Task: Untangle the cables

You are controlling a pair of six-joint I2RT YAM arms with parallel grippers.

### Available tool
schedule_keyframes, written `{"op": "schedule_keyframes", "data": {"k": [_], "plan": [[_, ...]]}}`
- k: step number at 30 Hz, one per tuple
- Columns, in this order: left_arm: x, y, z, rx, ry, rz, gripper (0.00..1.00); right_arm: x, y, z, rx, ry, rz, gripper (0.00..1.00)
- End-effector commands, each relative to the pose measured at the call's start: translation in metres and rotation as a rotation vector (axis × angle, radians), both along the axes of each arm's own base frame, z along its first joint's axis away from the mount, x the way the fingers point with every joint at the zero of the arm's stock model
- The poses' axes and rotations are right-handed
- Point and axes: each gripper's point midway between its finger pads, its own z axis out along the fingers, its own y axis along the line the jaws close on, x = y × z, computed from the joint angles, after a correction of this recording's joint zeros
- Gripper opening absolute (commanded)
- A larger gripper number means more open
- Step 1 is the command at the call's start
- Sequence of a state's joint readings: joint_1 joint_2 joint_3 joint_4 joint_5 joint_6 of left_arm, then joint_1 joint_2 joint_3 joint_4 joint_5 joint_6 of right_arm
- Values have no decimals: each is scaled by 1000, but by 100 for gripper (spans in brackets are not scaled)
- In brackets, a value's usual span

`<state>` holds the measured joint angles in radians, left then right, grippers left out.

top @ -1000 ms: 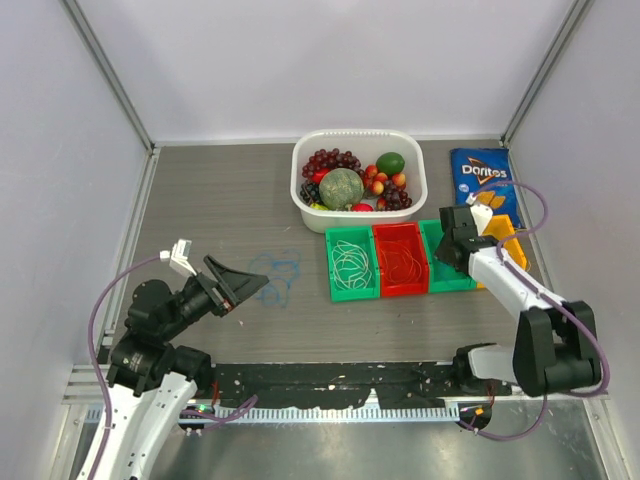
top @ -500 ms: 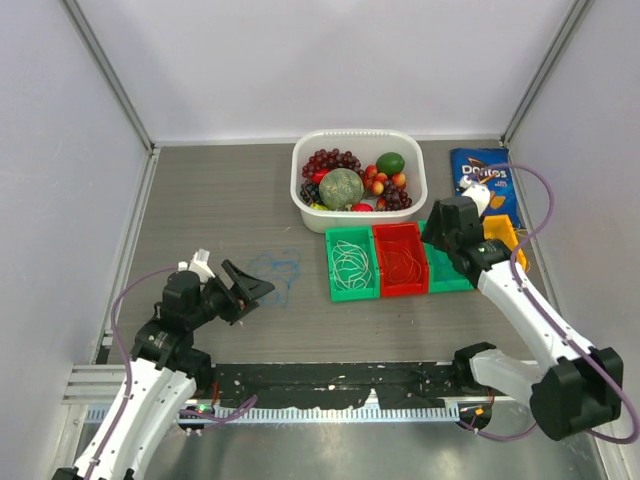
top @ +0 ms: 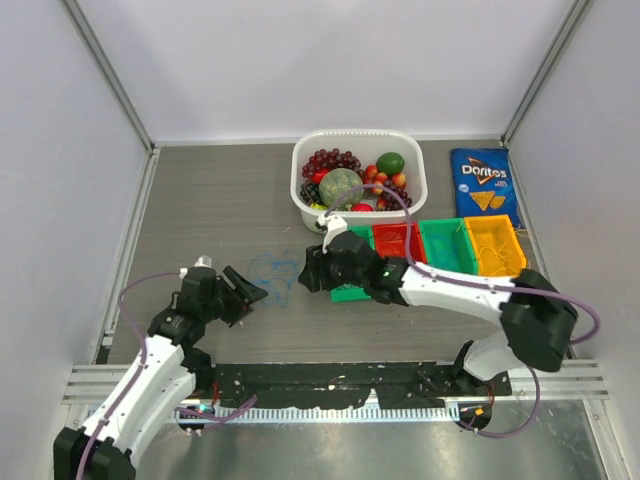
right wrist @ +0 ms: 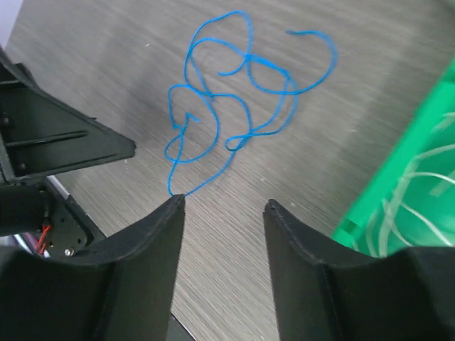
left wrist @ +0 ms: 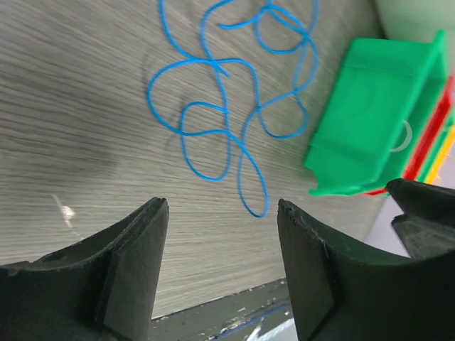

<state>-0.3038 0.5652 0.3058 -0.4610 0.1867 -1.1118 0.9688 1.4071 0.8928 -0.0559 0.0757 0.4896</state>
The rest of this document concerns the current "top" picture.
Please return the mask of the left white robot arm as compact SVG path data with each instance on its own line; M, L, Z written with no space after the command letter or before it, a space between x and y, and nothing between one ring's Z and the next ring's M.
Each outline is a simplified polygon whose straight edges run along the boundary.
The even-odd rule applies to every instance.
M209 354L196 348L213 320L235 325L267 292L232 267L217 273L206 257L177 272L179 290L146 332L130 367L81 427L53 444L57 479L133 479L140 460L183 400L205 397L214 383Z

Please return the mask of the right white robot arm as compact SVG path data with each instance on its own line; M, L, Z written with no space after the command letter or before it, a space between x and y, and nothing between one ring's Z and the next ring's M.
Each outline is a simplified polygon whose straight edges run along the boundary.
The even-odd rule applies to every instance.
M497 326L482 340L466 342L451 371L457 391L472 395L498 374L521 366L560 370L577 311L538 272L481 278L383 257L351 231L307 248L299 281L311 292L343 285L362 288L378 303L436 307Z

